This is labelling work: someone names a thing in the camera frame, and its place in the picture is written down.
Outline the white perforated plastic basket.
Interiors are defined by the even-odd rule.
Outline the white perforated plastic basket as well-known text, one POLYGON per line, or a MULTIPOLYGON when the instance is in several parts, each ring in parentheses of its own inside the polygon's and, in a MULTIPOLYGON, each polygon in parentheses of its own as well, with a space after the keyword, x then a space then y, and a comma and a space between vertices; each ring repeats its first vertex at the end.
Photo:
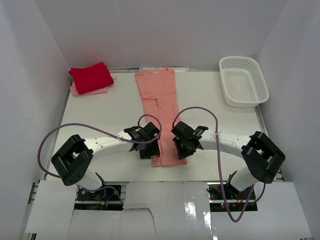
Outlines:
POLYGON ((255 108, 270 93, 259 63, 250 57, 227 56, 219 61, 225 102, 234 108, 255 108))

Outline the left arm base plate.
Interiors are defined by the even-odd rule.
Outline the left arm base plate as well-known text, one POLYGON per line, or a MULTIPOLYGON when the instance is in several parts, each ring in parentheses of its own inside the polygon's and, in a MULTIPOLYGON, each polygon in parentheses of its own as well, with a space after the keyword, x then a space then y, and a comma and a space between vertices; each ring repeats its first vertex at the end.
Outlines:
POLYGON ((78 188, 74 209, 88 211, 122 211, 123 204, 119 196, 122 194, 121 185, 111 185, 112 188, 107 188, 98 193, 87 192, 78 188))

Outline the salmon pink t shirt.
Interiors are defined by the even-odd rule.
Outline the salmon pink t shirt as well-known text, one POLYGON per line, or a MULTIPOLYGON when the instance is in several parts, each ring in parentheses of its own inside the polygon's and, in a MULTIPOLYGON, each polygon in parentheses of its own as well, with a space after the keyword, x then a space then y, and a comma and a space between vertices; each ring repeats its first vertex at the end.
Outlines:
POLYGON ((180 160, 171 132, 172 123, 180 112, 177 103, 175 70, 164 68, 158 70, 143 70, 135 74, 135 80, 140 92, 145 114, 152 115, 158 120, 147 116, 157 128, 162 126, 158 141, 160 156, 152 157, 153 167, 174 167, 186 165, 187 159, 180 160))

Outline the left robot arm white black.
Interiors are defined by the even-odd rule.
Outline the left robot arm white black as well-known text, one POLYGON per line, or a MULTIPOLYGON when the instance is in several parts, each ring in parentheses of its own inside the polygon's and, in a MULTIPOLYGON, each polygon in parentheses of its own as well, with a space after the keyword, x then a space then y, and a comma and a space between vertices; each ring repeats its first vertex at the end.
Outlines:
POLYGON ((161 131, 149 122, 133 126, 118 134, 99 138, 82 138, 75 134, 52 156, 51 163, 65 186, 78 185, 99 200, 105 196, 103 179, 88 170, 92 161, 117 154, 136 151, 141 159, 160 156, 158 139, 161 131))

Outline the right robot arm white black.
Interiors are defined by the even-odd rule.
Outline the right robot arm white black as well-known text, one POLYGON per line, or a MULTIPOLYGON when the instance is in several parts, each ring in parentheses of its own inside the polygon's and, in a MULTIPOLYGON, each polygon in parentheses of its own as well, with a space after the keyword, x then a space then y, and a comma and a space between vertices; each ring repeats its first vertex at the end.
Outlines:
POLYGON ((244 190, 256 183, 271 184, 282 164, 285 154, 263 132, 232 135, 216 133, 206 126, 193 129, 180 121, 171 130, 179 159, 193 155, 197 150, 216 150, 244 160, 246 166, 233 172, 226 183, 226 195, 236 200, 244 190))

